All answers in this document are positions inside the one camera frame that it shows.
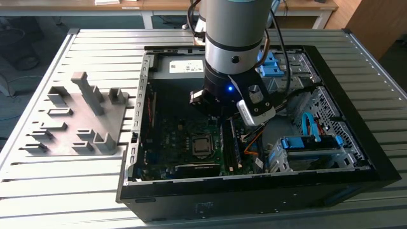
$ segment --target blue latch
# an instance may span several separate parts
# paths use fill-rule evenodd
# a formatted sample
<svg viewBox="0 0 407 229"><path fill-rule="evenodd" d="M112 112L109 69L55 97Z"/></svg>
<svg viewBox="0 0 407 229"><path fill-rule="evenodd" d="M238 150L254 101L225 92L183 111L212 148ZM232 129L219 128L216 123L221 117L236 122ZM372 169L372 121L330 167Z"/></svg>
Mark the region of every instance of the blue latch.
<svg viewBox="0 0 407 229"><path fill-rule="evenodd" d="M271 160L274 159L274 156L275 156L275 151L272 151L272 153L268 156L268 162L271 162Z"/></svg>
<svg viewBox="0 0 407 229"><path fill-rule="evenodd" d="M263 51L259 52L258 61L262 59L262 57L263 57ZM266 61L259 68L260 68L262 77L283 77L284 76L284 72L280 70L280 67L279 67L279 61L274 57L274 54L271 51L268 52Z"/></svg>
<svg viewBox="0 0 407 229"><path fill-rule="evenodd" d="M282 139L283 149L304 148L303 139L300 137L286 137Z"/></svg>
<svg viewBox="0 0 407 229"><path fill-rule="evenodd" d="M292 148L304 148L303 139L300 139L300 137L288 137L287 141L288 141L290 149L292 149Z"/></svg>
<svg viewBox="0 0 407 229"><path fill-rule="evenodd" d="M336 142L338 142L338 145L339 145L340 147L343 147L343 139L342 139L342 137L340 137L339 135L335 136L335 140L336 140Z"/></svg>
<svg viewBox="0 0 407 229"><path fill-rule="evenodd" d="M288 149L288 141L286 138L282 140L282 144L283 144L283 149Z"/></svg>

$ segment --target black cable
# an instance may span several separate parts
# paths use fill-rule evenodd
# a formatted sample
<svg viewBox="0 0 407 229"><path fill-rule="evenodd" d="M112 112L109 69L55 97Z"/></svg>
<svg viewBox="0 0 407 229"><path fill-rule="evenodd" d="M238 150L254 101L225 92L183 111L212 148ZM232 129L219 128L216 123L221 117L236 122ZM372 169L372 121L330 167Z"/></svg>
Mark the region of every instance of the black cable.
<svg viewBox="0 0 407 229"><path fill-rule="evenodd" d="M262 64L264 63L264 61L267 59L267 55L268 55L268 50L270 50L270 35L268 35L267 28L264 29L264 35L266 35L266 42L264 42L263 56L262 56L262 59L259 60L259 62L255 64L255 68L262 66Z"/></svg>
<svg viewBox="0 0 407 229"><path fill-rule="evenodd" d="M272 23L275 26L275 30L278 31L278 37L279 37L279 42L282 45L282 51L284 54L284 59L286 59L286 69L287 69L287 85L286 85L286 95L288 95L290 92L290 85L291 85L291 68L290 68L290 62L288 62L288 55L287 55L287 51L286 51L286 46L284 46L284 41L283 41L283 36L282 36L282 31L280 31L280 26L278 23L278 20L275 18L274 12L271 11L271 16L272 16Z"/></svg>
<svg viewBox="0 0 407 229"><path fill-rule="evenodd" d="M193 27L192 27L192 15L193 15L195 7L196 7L196 5L197 5L197 3L199 3L200 1L201 1L201 0L196 0L196 1L189 5L188 12L187 12L188 27L189 27L189 29L192 30L193 37L196 36L196 32L195 32L195 29L193 29Z"/></svg>
<svg viewBox="0 0 407 229"><path fill-rule="evenodd" d="M288 17L288 5L287 5L286 0L283 0L283 2L284 2L284 16L287 18Z"/></svg>

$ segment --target aluminum extrusion table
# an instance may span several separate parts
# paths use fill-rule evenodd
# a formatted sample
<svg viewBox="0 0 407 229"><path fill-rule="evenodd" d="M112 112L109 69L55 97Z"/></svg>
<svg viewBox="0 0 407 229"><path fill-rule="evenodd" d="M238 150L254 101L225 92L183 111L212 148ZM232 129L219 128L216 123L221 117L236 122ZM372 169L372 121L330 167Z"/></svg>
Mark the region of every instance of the aluminum extrusion table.
<svg viewBox="0 0 407 229"><path fill-rule="evenodd" d="M87 71L100 90L123 88L135 103L144 45L191 45L181 30L80 30L67 36L0 153L0 228L379 228L407 225L407 96L352 34L283 30L286 44L315 45L403 180L331 208L144 224L115 202L121 155L25 157L17 149L47 87ZM272 44L278 44L271 31ZM127 107L119 142L135 115Z"/></svg>

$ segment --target floor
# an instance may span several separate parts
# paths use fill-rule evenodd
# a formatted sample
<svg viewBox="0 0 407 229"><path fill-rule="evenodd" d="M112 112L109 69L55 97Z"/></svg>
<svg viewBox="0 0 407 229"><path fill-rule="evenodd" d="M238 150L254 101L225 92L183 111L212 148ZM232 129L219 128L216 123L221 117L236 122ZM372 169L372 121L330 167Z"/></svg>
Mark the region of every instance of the floor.
<svg viewBox="0 0 407 229"><path fill-rule="evenodd" d="M180 28L185 23L184 17L153 17L153 27L160 29ZM37 17L44 39L33 43L33 48L40 57L39 66L29 71L17 71L0 58L0 73L9 80L21 76L33 76L21 78L11 83L17 91L16 98L5 97L0 94L0 149L5 144L13 127L19 121L19 115L29 102L31 96L40 83L48 65L57 52L60 44L65 38L69 28L81 29L143 29L143 20L139 16L112 16L112 17ZM407 89L407 46L396 42L388 49L380 64L396 79L400 86Z"/></svg>

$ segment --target label sticker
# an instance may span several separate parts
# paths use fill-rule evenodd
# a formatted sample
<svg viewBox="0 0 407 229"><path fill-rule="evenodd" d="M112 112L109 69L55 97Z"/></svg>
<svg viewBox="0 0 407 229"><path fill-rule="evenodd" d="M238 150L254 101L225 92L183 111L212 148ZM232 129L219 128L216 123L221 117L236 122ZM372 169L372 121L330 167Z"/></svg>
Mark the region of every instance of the label sticker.
<svg viewBox="0 0 407 229"><path fill-rule="evenodd" d="M255 163L256 163L256 165L258 165L260 168L263 168L264 163L263 163L263 161L262 161L259 158L256 158Z"/></svg>
<svg viewBox="0 0 407 229"><path fill-rule="evenodd" d="M123 6L121 7L123 10L139 10L140 7L133 7L133 6Z"/></svg>
<svg viewBox="0 0 407 229"><path fill-rule="evenodd" d="M169 73L203 73L204 62L201 60L171 61Z"/></svg>

